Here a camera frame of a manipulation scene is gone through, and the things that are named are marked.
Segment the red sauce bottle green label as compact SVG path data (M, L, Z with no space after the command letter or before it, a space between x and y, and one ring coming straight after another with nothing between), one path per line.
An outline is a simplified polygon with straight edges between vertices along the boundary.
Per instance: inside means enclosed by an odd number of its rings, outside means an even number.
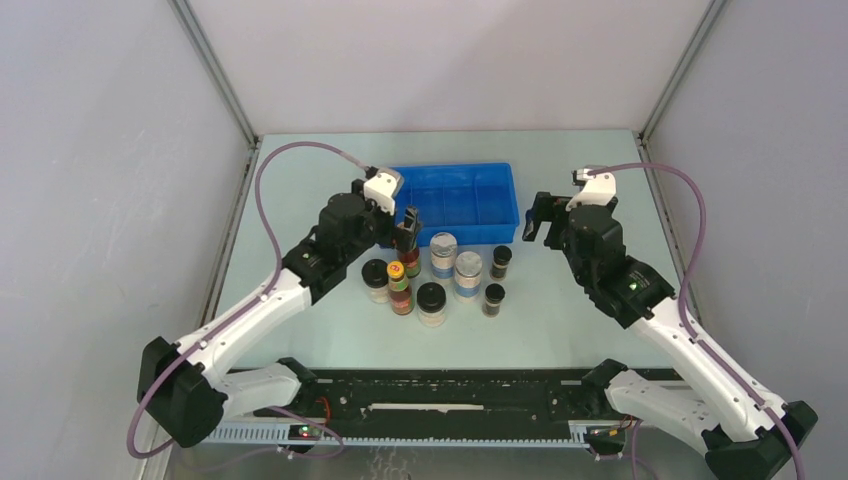
M415 278L421 272L420 248L414 246L409 250L397 249L398 261L404 266L406 276Z

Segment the red sauce bottle yellow cap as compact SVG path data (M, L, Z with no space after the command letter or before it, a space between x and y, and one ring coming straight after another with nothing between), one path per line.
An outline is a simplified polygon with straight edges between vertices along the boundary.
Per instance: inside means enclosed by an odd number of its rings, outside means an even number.
M414 297L406 269L400 261L387 265L388 293L392 311L397 315L407 315L414 309Z

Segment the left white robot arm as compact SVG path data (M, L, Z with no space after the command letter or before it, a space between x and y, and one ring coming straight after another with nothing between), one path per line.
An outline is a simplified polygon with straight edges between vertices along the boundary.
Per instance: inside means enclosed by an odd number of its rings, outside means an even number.
M234 364L284 321L310 308L343 282L348 266L375 245L392 247L414 237L395 220L404 183L380 169L356 180L349 193L332 196L317 225L279 256L260 286L208 325L170 343L162 337L143 349L137 399L181 447L208 437L222 420L282 407L304 416L316 403L307 372L292 361L234 373Z

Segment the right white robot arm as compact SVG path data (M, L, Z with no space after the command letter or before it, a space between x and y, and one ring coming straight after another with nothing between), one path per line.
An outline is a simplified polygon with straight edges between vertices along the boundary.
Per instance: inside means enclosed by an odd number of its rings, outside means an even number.
M818 421L804 401L786 402L746 373L678 307L674 288L650 265L627 254L623 229L604 205L548 192L526 213L523 240L547 222L546 247L562 252L594 306L624 330L663 352L696 393L687 398L656 386L634 369L607 359L582 379L585 411L614 411L646 421L701 454L719 479L771 479Z

